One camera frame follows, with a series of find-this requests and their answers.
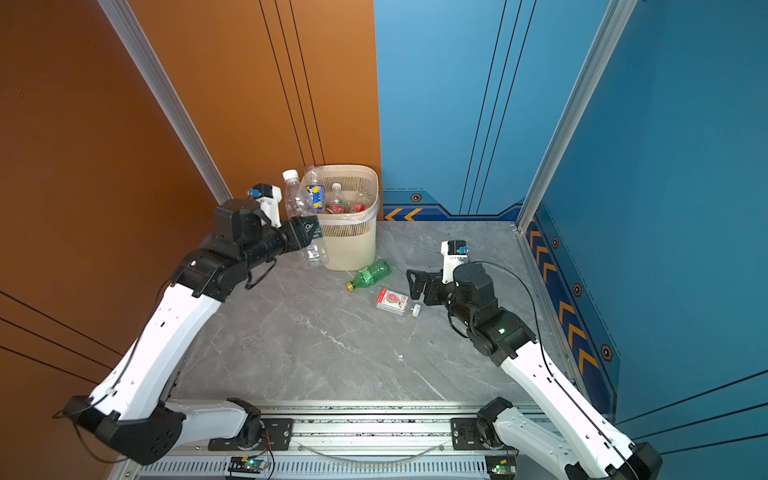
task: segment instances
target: orange wall panel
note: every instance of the orange wall panel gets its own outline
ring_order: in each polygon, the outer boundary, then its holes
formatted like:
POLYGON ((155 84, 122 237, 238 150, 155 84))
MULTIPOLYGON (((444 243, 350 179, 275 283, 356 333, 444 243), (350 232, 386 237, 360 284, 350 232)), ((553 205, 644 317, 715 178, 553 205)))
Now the orange wall panel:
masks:
MULTIPOLYGON (((123 352, 216 202, 96 0, 9 0, 0 18, 0 290, 123 352)), ((120 359, 5 296, 0 317, 106 366, 120 359)), ((6 322, 0 346, 93 382, 109 372, 6 322)), ((93 383, 7 350, 0 364, 2 477, 51 476, 30 468, 33 445, 58 478, 103 478, 71 423, 50 418, 93 383)))
POLYGON ((372 0, 130 5, 233 195, 313 164, 381 174, 372 0))

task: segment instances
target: white bottle cap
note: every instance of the white bottle cap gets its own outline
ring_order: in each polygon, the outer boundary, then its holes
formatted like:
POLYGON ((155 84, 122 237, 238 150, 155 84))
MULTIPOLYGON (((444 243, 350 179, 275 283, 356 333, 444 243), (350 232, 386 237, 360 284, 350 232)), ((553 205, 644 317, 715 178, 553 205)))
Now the white bottle cap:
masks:
POLYGON ((299 172, 295 170, 285 170, 283 172, 283 180, 293 180, 294 178, 299 178, 299 172))

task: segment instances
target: robotic arm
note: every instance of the robotic arm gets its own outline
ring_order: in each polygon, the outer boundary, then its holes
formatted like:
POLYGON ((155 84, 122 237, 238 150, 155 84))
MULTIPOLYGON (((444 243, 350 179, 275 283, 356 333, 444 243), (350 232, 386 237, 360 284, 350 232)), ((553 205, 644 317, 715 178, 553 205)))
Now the robotic arm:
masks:
POLYGON ((498 398, 478 413, 483 442, 491 449, 513 445, 560 480, 654 480, 661 467, 658 453, 648 443, 635 445, 603 418, 520 317, 498 306, 493 281, 481 263, 468 261, 466 242, 443 242, 441 251, 440 272, 407 271, 411 298, 423 295, 426 305, 448 310, 449 322, 460 319, 466 334, 459 334, 519 383, 562 435, 526 421, 498 398))
POLYGON ((123 359, 89 396, 74 396, 64 416, 113 450, 148 465, 175 445, 234 439, 242 449, 261 441, 260 411, 240 399, 200 405, 163 402, 162 391, 197 332, 234 287, 252 282, 250 269, 310 244, 317 217, 280 223, 280 189, 256 185, 247 199, 217 207, 216 231, 187 255, 123 359))

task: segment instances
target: product package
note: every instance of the product package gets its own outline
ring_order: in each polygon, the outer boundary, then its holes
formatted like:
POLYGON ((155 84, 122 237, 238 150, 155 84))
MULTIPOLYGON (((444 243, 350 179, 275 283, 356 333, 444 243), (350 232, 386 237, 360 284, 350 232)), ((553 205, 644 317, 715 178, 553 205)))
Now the product package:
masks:
POLYGON ((376 308, 392 312, 402 316, 405 312, 410 312, 413 316, 419 316, 422 306, 418 303, 408 301, 407 295, 401 295, 397 292, 382 288, 379 292, 379 298, 376 299, 376 308))

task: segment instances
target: green plastic bottle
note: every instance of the green plastic bottle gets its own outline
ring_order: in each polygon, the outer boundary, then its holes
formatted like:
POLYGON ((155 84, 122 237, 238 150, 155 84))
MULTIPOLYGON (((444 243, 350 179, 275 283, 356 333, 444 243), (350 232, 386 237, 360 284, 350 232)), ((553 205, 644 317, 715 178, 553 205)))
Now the green plastic bottle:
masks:
POLYGON ((373 262, 373 264, 368 265, 366 268, 360 270, 355 278, 346 284, 346 287, 351 292, 355 288, 371 286, 385 276, 389 275, 389 272, 389 264, 386 262, 386 260, 377 260, 376 262, 373 262))

